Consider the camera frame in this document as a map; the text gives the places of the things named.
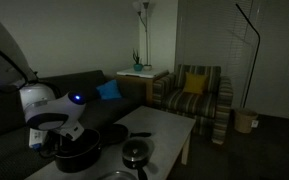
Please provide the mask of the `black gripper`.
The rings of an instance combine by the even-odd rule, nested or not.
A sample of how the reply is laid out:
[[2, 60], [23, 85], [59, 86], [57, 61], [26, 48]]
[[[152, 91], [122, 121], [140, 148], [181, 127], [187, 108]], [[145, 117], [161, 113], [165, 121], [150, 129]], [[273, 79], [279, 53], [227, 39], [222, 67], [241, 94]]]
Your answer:
[[68, 149], [64, 145], [64, 139], [61, 135], [48, 131], [43, 146], [45, 155], [55, 155], [57, 153], [67, 153]]

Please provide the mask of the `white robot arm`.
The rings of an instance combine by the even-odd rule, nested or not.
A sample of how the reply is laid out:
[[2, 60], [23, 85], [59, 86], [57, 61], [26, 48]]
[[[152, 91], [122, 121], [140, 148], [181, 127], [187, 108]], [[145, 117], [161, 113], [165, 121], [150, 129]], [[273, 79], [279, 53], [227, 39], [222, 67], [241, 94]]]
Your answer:
[[0, 22], [0, 92], [19, 92], [26, 124], [32, 131], [58, 134], [78, 142], [85, 132], [79, 119], [85, 98], [69, 91], [58, 97], [53, 85], [42, 82], [30, 68], [19, 45]]

